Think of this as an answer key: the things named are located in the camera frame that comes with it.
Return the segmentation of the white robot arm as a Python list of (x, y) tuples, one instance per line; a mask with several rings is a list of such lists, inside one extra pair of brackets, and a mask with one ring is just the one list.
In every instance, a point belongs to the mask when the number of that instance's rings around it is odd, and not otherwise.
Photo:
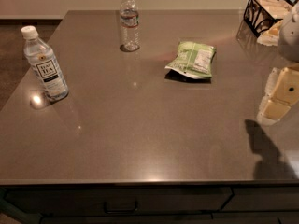
[(283, 69), (273, 68), (267, 79), (257, 120), (265, 126), (279, 122), (299, 101), (299, 4), (283, 19), (278, 31), (278, 51), (290, 61)]

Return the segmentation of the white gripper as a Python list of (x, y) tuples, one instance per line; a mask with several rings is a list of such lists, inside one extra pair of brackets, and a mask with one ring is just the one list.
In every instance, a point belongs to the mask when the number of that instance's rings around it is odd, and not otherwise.
[(299, 100), (299, 63), (289, 63), (283, 69), (274, 68), (266, 82), (265, 96), (260, 103), (257, 121), (264, 126), (279, 122), (290, 106)]

